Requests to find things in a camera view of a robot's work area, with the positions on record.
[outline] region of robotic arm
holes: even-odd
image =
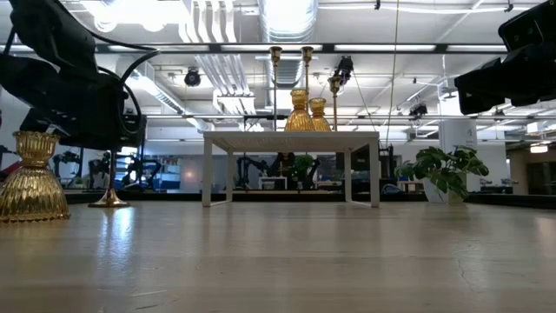
[[[21,130],[46,131],[56,126],[61,144],[95,150],[138,146],[145,129],[133,92],[125,80],[133,69],[160,53],[150,48],[117,43],[84,29],[58,0],[10,0],[12,36],[31,47],[47,62],[0,56],[0,84],[30,107]],[[95,39],[151,50],[120,78],[97,67]],[[125,115],[124,101],[131,96],[137,115]]]

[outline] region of golden glass vase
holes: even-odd
[[[286,122],[286,131],[314,131],[313,120],[305,110],[307,92],[305,90],[292,90],[292,103],[294,111]]]
[[[22,167],[8,176],[0,188],[0,220],[32,222],[70,218],[62,186],[48,160],[59,139],[56,135],[32,131],[14,133]]]
[[[313,98],[309,100],[311,112],[313,112],[313,125],[315,131],[330,131],[330,124],[324,118],[324,106],[327,100],[325,98]]]

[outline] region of brass candle holder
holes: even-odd
[[[278,127],[276,124],[277,117],[277,103],[276,103],[276,89],[278,88],[278,80],[276,75],[276,70],[278,69],[278,63],[280,62],[281,56],[281,48],[280,47],[270,47],[270,59],[272,60],[273,72],[274,72],[274,85],[275,85],[275,131],[277,131]]]
[[[102,199],[95,203],[90,203],[90,208],[127,208],[129,203],[120,200],[114,188],[114,180],[116,179],[116,152],[110,153],[110,181],[109,186],[104,193]]]
[[[313,47],[302,47],[301,53],[303,55],[303,61],[305,62],[305,93],[307,94],[307,99],[309,99],[309,62],[313,59]],[[309,112],[308,102],[305,104],[305,110]]]
[[[332,97],[334,99],[334,131],[338,131],[338,91],[340,91],[340,78],[330,77],[328,79],[328,85],[330,86],[330,91],[332,92]]]

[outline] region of table leg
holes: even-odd
[[[381,202],[381,164],[379,163],[379,144],[377,140],[371,140],[368,150],[370,154],[371,207],[378,208]]]
[[[234,152],[228,151],[228,176],[226,180],[226,201],[232,201],[234,196]]]
[[[351,202],[352,190],[351,190],[351,150],[344,151],[344,177],[346,188],[344,193],[346,195],[346,202]]]
[[[205,138],[204,160],[202,163],[202,206],[210,206],[212,193],[212,139]]]

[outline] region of camera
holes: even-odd
[[[183,81],[189,87],[197,87],[198,85],[200,85],[201,76],[199,75],[199,69],[189,68],[188,74],[185,76],[185,79]]]
[[[556,98],[556,8],[547,1],[503,23],[498,34],[508,55],[455,78],[463,114],[502,104],[525,106]]]

